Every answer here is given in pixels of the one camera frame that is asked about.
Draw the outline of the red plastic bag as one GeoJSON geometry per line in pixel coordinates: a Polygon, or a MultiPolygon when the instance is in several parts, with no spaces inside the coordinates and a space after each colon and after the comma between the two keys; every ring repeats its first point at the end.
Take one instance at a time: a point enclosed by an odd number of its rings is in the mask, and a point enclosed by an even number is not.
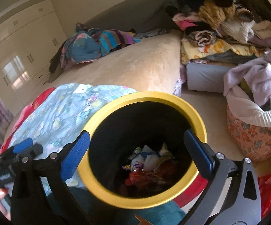
{"type": "Polygon", "coordinates": [[[260,198],[262,206],[262,218],[271,211],[271,174],[258,177],[260,198]]]}
{"type": "Polygon", "coordinates": [[[135,186],[138,190],[168,187],[175,181],[177,169],[175,160],[165,160],[152,171],[131,172],[124,184],[126,186],[135,186]]]}

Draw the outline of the floral laundry basket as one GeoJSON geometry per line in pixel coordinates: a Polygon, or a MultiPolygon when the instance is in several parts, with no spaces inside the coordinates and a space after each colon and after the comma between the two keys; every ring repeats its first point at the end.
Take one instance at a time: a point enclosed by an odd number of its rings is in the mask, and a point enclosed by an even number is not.
{"type": "Polygon", "coordinates": [[[271,157],[271,127],[245,123],[227,109],[227,128],[243,155],[254,163],[262,163],[271,157]]]}

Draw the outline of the cream white wardrobe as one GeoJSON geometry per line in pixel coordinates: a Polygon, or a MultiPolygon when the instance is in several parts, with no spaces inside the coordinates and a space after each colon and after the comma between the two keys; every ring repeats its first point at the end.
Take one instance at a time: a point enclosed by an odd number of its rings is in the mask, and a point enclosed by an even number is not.
{"type": "Polygon", "coordinates": [[[50,0],[0,24],[0,98],[13,115],[45,88],[50,60],[65,39],[50,0]]]}

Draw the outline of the grey storage box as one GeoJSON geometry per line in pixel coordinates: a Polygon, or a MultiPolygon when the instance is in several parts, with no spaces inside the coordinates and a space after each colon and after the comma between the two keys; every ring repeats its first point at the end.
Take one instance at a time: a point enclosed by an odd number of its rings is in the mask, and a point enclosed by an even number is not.
{"type": "Polygon", "coordinates": [[[223,93],[224,75],[232,67],[191,63],[186,66],[186,82],[189,90],[223,93]]]}

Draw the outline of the pile of clothes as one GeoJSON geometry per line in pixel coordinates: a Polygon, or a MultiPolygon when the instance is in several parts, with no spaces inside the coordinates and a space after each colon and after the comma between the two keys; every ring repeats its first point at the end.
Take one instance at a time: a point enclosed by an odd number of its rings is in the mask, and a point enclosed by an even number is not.
{"type": "Polygon", "coordinates": [[[271,49],[269,0],[167,0],[183,32],[181,62],[241,64],[271,49]]]}

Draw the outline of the hello kitty blue quilt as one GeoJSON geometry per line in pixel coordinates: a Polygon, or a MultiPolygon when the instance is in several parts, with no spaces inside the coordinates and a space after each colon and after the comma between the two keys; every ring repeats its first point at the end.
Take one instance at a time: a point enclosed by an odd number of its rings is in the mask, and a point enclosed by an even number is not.
{"type": "Polygon", "coordinates": [[[103,106],[124,95],[135,93],[122,85],[70,83],[57,87],[21,124],[11,138],[10,146],[25,139],[41,144],[38,159],[60,152],[82,132],[88,120],[103,106]]]}

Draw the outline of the dark brown garment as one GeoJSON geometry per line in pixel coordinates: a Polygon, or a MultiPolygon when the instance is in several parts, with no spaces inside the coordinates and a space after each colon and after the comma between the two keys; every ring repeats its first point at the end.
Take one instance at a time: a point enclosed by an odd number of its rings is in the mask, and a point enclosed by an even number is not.
{"type": "Polygon", "coordinates": [[[59,48],[57,53],[53,56],[53,58],[50,60],[50,66],[49,66],[49,73],[50,76],[48,78],[48,83],[52,83],[55,81],[61,74],[61,55],[62,55],[62,48],[59,48]]]}

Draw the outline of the grey bed headboard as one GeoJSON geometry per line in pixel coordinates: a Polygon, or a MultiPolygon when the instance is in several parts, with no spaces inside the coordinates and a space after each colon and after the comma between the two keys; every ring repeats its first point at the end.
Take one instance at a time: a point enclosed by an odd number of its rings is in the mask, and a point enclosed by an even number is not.
{"type": "Polygon", "coordinates": [[[138,33],[156,29],[178,29],[165,12],[166,0],[125,0],[93,17],[85,23],[87,28],[118,29],[138,33]]]}

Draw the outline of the yellow rimmed black trash bin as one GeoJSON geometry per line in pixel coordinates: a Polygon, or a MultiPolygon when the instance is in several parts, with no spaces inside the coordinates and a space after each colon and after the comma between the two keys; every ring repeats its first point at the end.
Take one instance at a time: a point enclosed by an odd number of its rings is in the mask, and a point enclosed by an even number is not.
{"type": "Polygon", "coordinates": [[[193,131],[207,142],[196,109],[157,91],[111,101],[83,129],[90,135],[77,169],[83,184],[99,200],[124,209],[156,207],[183,193],[198,175],[184,134],[193,131]]]}

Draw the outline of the yellow white snack wrapper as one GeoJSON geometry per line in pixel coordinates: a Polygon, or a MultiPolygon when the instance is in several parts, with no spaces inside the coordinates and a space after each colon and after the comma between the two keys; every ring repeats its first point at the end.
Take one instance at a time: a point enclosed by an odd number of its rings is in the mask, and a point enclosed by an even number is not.
{"type": "Polygon", "coordinates": [[[168,150],[167,146],[165,143],[162,144],[161,149],[159,150],[159,155],[160,156],[169,156],[170,158],[173,158],[173,155],[171,152],[168,150]]]}

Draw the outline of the red pink blanket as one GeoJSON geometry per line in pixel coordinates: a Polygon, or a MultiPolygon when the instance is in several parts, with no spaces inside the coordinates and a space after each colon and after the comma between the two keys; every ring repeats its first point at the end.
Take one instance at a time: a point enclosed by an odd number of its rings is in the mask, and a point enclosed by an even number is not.
{"type": "Polygon", "coordinates": [[[0,154],[6,151],[10,145],[11,139],[15,132],[19,129],[22,123],[48,98],[48,96],[55,90],[55,87],[51,87],[42,92],[31,104],[25,106],[20,113],[18,120],[12,127],[10,135],[7,140],[2,144],[0,148],[0,154]]]}

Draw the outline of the blue floral crumpled clothes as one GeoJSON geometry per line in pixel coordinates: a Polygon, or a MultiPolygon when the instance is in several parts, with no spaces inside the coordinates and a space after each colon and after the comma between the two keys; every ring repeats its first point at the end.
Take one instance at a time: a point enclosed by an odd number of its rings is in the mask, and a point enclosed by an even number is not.
{"type": "Polygon", "coordinates": [[[101,57],[99,28],[86,28],[82,23],[75,25],[75,33],[68,38],[61,48],[61,69],[67,70],[77,64],[94,62],[101,57]]]}

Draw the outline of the lavender towel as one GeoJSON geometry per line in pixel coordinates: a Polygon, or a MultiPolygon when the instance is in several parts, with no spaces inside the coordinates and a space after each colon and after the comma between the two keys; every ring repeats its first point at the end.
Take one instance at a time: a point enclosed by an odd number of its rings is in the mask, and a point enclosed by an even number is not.
{"type": "Polygon", "coordinates": [[[233,116],[250,125],[271,128],[271,50],[231,68],[224,75],[223,86],[233,116]]]}

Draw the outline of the striped colourful garment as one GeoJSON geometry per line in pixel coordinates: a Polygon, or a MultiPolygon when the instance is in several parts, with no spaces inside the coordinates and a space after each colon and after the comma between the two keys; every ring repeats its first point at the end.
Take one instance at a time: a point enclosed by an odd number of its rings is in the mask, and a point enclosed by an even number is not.
{"type": "Polygon", "coordinates": [[[140,42],[126,32],[117,29],[109,29],[101,32],[99,43],[101,45],[101,55],[106,56],[113,51],[120,50],[126,46],[140,42]]]}

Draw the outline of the red plastic bag on floor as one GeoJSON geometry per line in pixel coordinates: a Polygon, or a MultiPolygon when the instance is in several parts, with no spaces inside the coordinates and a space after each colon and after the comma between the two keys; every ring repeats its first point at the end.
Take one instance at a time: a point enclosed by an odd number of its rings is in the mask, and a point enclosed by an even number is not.
{"type": "Polygon", "coordinates": [[[258,177],[260,198],[262,206],[262,218],[271,211],[271,174],[258,177]]]}

